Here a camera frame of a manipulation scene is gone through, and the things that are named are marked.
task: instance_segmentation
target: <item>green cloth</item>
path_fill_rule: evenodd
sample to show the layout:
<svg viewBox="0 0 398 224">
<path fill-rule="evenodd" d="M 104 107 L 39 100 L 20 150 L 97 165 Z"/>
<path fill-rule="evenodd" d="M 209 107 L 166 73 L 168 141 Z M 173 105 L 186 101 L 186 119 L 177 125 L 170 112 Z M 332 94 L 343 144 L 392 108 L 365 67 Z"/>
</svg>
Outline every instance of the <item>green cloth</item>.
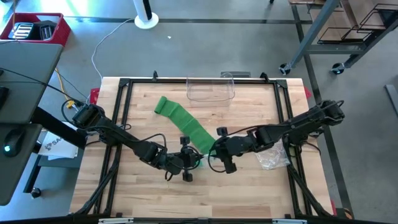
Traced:
<svg viewBox="0 0 398 224">
<path fill-rule="evenodd" d="M 208 154 L 216 141 L 200 123 L 186 111 L 179 103 L 162 96 L 155 108 L 155 113 L 168 117 L 202 153 Z"/>
</svg>

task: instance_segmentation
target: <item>red crate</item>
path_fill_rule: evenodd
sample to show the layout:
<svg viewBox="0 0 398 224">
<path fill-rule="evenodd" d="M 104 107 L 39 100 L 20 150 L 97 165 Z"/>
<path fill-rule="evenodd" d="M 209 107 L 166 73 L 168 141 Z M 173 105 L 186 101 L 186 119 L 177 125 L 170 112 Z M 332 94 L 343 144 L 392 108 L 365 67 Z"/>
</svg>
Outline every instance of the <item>red crate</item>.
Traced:
<svg viewBox="0 0 398 224">
<path fill-rule="evenodd" d="M 15 13 L 15 23 L 17 22 L 39 22 L 40 19 L 38 16 L 57 16 L 60 18 L 57 26 L 55 27 L 55 31 L 49 40 L 18 40 L 20 42 L 29 42 L 29 43 L 42 43 L 42 44 L 62 44 L 65 46 L 68 41 L 68 37 L 70 34 L 70 27 L 63 18 L 62 13 L 28 13 L 28 12 L 17 12 Z M 6 27 L 0 35 L 0 40 L 9 40 L 8 35 L 12 30 L 12 18 L 7 22 Z"/>
</svg>

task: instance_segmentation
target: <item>transparent plastic bin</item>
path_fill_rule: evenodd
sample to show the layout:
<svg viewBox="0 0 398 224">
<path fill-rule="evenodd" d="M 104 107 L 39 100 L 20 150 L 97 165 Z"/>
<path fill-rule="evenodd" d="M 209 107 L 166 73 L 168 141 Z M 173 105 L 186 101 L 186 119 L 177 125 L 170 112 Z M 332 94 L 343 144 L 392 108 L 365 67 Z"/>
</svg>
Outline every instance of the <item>transparent plastic bin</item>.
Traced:
<svg viewBox="0 0 398 224">
<path fill-rule="evenodd" d="M 214 79 L 187 77 L 187 98 L 193 107 L 229 106 L 234 97 L 234 79 L 230 73 Z"/>
</svg>

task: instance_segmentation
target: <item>caster wheel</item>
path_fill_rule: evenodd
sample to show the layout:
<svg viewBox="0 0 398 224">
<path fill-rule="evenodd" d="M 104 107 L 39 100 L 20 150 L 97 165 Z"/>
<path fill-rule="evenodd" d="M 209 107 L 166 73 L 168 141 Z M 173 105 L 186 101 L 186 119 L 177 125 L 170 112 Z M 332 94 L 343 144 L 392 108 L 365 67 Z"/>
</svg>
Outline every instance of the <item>caster wheel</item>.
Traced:
<svg viewBox="0 0 398 224">
<path fill-rule="evenodd" d="M 283 75 L 287 75 L 290 73 L 290 68 L 286 68 L 287 64 L 283 63 L 282 65 L 280 65 L 279 67 L 279 71 L 283 74 Z"/>
<path fill-rule="evenodd" d="M 32 198 L 38 198 L 42 195 L 42 191 L 40 189 L 38 189 L 37 187 L 34 187 L 30 194 L 31 194 Z"/>
<path fill-rule="evenodd" d="M 336 63 L 331 67 L 330 70 L 335 75 L 340 75 L 344 72 L 344 65 L 342 63 Z"/>
</svg>

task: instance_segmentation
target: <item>butcher block tabletop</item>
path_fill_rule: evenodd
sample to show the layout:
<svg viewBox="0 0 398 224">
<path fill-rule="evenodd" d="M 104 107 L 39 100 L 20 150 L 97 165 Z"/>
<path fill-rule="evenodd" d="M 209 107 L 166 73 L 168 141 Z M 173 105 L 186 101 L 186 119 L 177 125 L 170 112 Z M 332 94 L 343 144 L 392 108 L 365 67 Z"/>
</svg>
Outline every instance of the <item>butcher block tabletop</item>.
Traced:
<svg viewBox="0 0 398 224">
<path fill-rule="evenodd" d="M 104 108 L 109 118 L 112 117 L 119 79 L 103 78 L 99 92 L 97 105 Z M 302 80 L 286 80 L 294 116 L 307 111 Z M 168 152 L 180 151 L 182 133 L 178 127 L 168 118 L 154 113 L 161 96 L 180 103 L 215 139 L 218 138 L 216 128 L 221 126 L 238 130 L 258 124 L 279 123 L 272 85 L 238 84 L 234 90 L 235 97 L 229 106 L 193 107 L 187 98 L 186 84 L 134 83 L 127 116 L 127 124 L 131 125 L 128 132 L 139 139 L 163 133 L 167 138 Z M 121 122 L 126 92 L 127 88 L 122 96 L 118 123 Z M 284 117 L 287 118 L 284 98 L 281 100 Z M 88 142 L 95 140 L 98 137 L 93 136 Z M 163 144 L 159 137 L 151 141 Z M 316 144 L 314 139 L 308 141 Z M 81 208 L 97 187 L 105 147 L 101 142 L 86 147 L 70 212 Z M 121 212 L 124 217 L 151 218 L 283 218 L 285 214 L 294 214 L 285 167 L 263 170 L 254 153 L 233 159 L 238 167 L 233 174 L 213 172 L 204 162 L 192 171 L 193 182 L 184 182 L 181 174 L 167 182 L 164 170 L 141 162 L 130 148 L 123 146 L 112 214 Z M 312 146 L 304 145 L 302 160 L 308 188 L 325 210 L 332 213 L 319 152 Z M 217 162 L 214 167 L 219 170 L 223 168 Z M 301 211 L 305 212 L 302 193 L 297 184 L 296 188 Z M 103 194 L 101 212 L 105 207 L 108 189 L 109 184 Z"/>
</svg>

